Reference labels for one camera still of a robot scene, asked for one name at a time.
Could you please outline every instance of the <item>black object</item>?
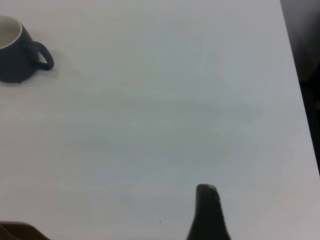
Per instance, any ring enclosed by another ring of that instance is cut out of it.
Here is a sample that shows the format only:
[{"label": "black object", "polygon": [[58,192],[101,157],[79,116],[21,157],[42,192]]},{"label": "black object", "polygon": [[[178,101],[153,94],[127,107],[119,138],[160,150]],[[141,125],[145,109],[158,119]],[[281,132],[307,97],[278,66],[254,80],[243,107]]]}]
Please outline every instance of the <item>black object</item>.
[{"label": "black object", "polygon": [[[39,62],[40,53],[47,63]],[[36,70],[51,70],[54,59],[47,48],[33,41],[18,20],[0,16],[0,81],[21,83]]]},{"label": "black object", "polygon": [[195,216],[187,240],[231,240],[219,194],[212,185],[196,187]]}]

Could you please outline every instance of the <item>mug handle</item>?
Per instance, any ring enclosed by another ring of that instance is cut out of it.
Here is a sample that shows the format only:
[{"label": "mug handle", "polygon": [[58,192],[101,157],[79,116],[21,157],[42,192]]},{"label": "mug handle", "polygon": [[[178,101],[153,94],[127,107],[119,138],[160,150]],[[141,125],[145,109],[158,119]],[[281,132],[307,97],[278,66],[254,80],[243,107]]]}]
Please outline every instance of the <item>mug handle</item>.
[{"label": "mug handle", "polygon": [[50,52],[48,51],[48,49],[43,44],[37,41],[31,41],[27,43],[25,47],[27,48],[27,50],[32,50],[40,53],[46,60],[47,63],[40,62],[40,61],[36,62],[36,67],[38,69],[49,71],[54,68],[55,61],[51,56]]}]

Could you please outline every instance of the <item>white table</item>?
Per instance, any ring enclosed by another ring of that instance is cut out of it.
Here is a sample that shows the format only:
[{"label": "white table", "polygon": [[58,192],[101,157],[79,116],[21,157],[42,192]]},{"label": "white table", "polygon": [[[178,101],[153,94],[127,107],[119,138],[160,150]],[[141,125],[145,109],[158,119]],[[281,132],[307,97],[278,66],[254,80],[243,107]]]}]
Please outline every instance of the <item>white table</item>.
[{"label": "white table", "polygon": [[279,0],[2,0],[0,15],[56,63],[0,85],[1,220],[52,240],[183,240],[207,183],[234,240],[319,236]]}]

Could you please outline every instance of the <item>mug rim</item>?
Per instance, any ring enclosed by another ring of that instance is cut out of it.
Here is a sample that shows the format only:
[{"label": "mug rim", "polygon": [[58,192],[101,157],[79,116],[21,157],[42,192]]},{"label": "mug rim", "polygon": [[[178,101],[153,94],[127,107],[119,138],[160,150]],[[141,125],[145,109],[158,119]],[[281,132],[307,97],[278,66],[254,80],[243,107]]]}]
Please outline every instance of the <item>mug rim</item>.
[{"label": "mug rim", "polygon": [[5,45],[5,46],[0,47],[0,50],[4,49],[4,48],[6,48],[6,47],[9,47],[9,46],[12,45],[13,43],[15,43],[15,42],[18,40],[18,38],[21,36],[21,34],[22,34],[22,29],[23,29],[23,28],[22,28],[22,23],[21,23],[18,19],[14,18],[14,17],[12,17],[12,16],[8,16],[8,15],[0,15],[0,19],[1,19],[1,18],[7,18],[7,19],[11,19],[11,20],[16,21],[16,22],[19,24],[19,26],[20,26],[20,32],[19,32],[18,36],[17,36],[12,42],[10,42],[9,44],[7,44],[7,45]]}]

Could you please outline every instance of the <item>dark blue mug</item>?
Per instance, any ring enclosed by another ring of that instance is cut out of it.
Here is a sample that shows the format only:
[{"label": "dark blue mug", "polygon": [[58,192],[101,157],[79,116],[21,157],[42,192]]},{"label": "dark blue mug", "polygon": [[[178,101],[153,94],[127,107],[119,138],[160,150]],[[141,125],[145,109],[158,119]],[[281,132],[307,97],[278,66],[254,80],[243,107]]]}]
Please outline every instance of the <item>dark blue mug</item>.
[{"label": "dark blue mug", "polygon": [[[46,63],[39,61],[39,53]],[[33,41],[20,21],[0,16],[0,81],[21,83],[36,70],[51,70],[55,65],[48,49]]]}]

